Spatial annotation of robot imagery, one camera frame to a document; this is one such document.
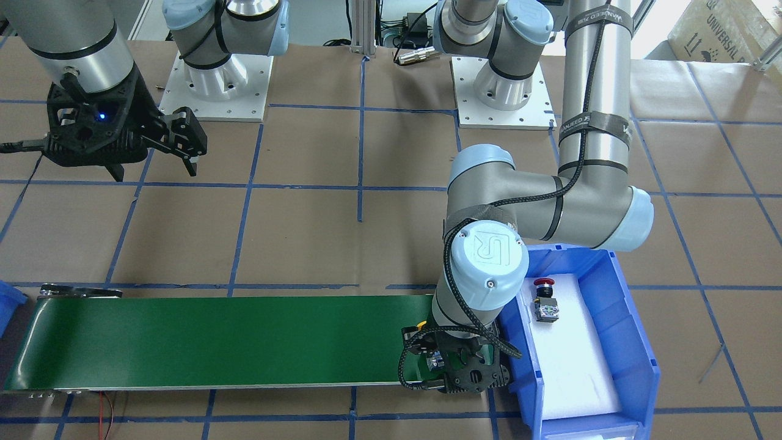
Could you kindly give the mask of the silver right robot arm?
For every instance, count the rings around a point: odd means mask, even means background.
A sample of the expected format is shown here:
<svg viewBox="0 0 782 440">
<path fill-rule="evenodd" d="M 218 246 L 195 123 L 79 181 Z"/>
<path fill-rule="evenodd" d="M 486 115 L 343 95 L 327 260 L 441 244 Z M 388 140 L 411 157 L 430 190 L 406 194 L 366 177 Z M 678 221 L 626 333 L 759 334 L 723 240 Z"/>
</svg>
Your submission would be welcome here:
<svg viewBox="0 0 782 440">
<path fill-rule="evenodd" d="M 249 82 L 240 55 L 286 52 L 287 1 L 165 1 L 187 84 L 198 97 L 235 97 Z M 2 12 L 51 78 L 41 139 L 3 142 L 2 153 L 40 152 L 62 167 L 100 166 L 115 181 L 125 164 L 159 150 L 190 176 L 208 139 L 187 106 L 157 108 L 104 1 L 3 1 Z"/>
</svg>

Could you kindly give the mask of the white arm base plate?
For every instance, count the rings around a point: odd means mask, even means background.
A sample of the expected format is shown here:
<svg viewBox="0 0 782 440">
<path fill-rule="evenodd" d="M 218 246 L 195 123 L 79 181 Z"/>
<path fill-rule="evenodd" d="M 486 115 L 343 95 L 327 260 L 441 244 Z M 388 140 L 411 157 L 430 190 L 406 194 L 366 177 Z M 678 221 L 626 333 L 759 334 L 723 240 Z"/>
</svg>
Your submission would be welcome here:
<svg viewBox="0 0 782 440">
<path fill-rule="evenodd" d="M 522 80 L 500 77 L 486 59 L 453 57 L 453 89 L 461 127 L 539 130 L 556 127 L 544 75 L 536 65 Z"/>
<path fill-rule="evenodd" d="M 160 111 L 173 114 L 187 106 L 199 122 L 262 122 L 274 60 L 234 54 L 223 66 L 199 70 L 176 59 Z"/>
</svg>

